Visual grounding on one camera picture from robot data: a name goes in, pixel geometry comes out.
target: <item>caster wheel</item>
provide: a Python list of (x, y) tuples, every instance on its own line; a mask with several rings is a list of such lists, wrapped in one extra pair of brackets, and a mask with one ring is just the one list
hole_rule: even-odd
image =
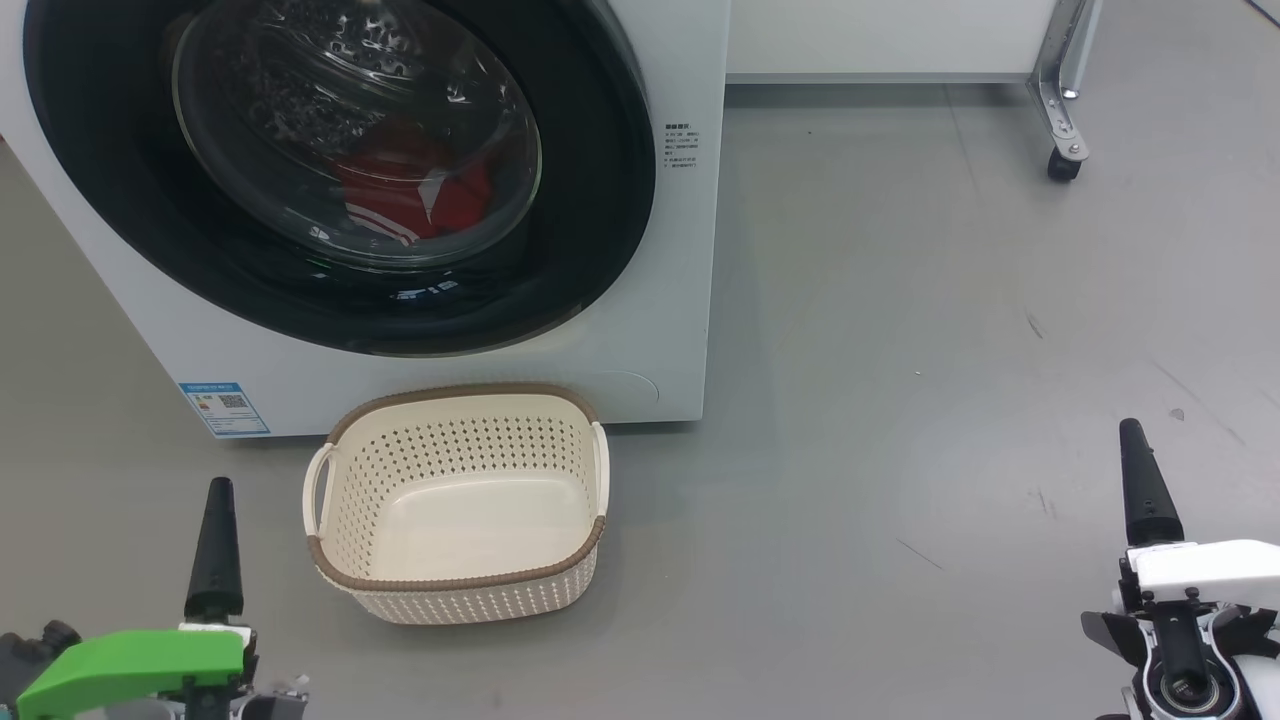
[(1055, 147), (1053, 154), (1048, 158), (1048, 177), (1059, 182), (1071, 182), (1080, 174), (1083, 164), (1083, 160), (1068, 160)]

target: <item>white washing machine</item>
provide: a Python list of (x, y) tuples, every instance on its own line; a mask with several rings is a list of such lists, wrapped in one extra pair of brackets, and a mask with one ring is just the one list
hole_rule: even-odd
[(730, 0), (0, 0), (0, 135), (218, 437), (703, 413)]

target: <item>basket handle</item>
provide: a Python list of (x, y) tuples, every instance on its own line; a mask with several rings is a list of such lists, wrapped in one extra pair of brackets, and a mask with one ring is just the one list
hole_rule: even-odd
[[(307, 466), (307, 479), (302, 484), (302, 527), (306, 528), (308, 537), (320, 537), (320, 533), (329, 521), (329, 493), (333, 492), (333, 477), (337, 470), (329, 460), (333, 457), (335, 450), (332, 442), (326, 442), (324, 447), (316, 451), (311, 459), (311, 465)], [(316, 480), (320, 475), (320, 468), (325, 462), (329, 462), (329, 475), (325, 478), (324, 498), (320, 505), (320, 523), (316, 527)]]
[(604, 425), (591, 423), (595, 430), (595, 503), (596, 515), (608, 515), (609, 511), (609, 438), (604, 434)]

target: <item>brown basket rim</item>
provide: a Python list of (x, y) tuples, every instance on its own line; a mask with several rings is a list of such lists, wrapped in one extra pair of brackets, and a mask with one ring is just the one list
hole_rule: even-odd
[[(410, 402), (422, 402), (428, 400), (447, 400), (453, 397), (477, 397), (484, 395), (544, 395), (558, 397), (561, 400), (567, 400), (577, 406), (579, 410), (586, 416), (589, 423), (598, 423), (599, 419), (595, 410), (586, 404), (577, 393), (564, 389), (562, 387), (556, 387), (544, 383), (490, 383), (479, 386), (456, 386), (444, 387), (435, 389), (422, 389), (415, 392), (403, 392), (399, 395), (392, 395), (372, 400), (356, 407), (351, 413), (338, 421), (333, 432), (329, 433), (326, 442), (338, 445), (342, 436), (356, 424), (357, 420), (369, 415), (376, 410), (384, 407), (393, 407), (396, 405), (408, 405)], [(595, 546), (600, 542), (600, 536), (604, 534), (604, 515), (598, 515), (595, 523), (591, 525), (591, 532), (586, 537), (586, 542), (573, 555), (570, 555), (564, 560), (554, 564), (547, 565), (545, 568), (535, 568), (532, 570), (521, 570), (517, 573), (506, 573), (502, 575), (488, 575), (483, 578), (460, 578), (452, 580), (369, 580), (362, 578), (355, 578), (348, 575), (329, 561), (329, 557), (324, 553), (323, 541), (317, 536), (307, 536), (307, 547), (311, 551), (311, 560), (315, 562), (316, 569), (320, 570), (332, 583), (335, 585), (352, 591), (352, 592), (398, 592), (398, 593), (417, 593), (417, 592), (451, 592), (451, 591), (474, 591), (495, 588), (500, 585), (513, 585), (520, 583), (529, 583), (534, 580), (545, 580), (547, 578), (553, 578), (561, 573), (566, 573), (573, 569), (576, 565), (581, 564), (586, 557), (595, 550)]]

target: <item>laundry basket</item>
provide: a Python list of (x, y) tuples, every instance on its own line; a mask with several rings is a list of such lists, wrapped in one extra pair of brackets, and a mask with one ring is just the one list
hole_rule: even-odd
[(302, 492), (316, 569), (403, 625), (568, 606), (595, 573), (608, 505), (595, 414), (567, 391), (531, 384), (364, 405), (316, 452)]

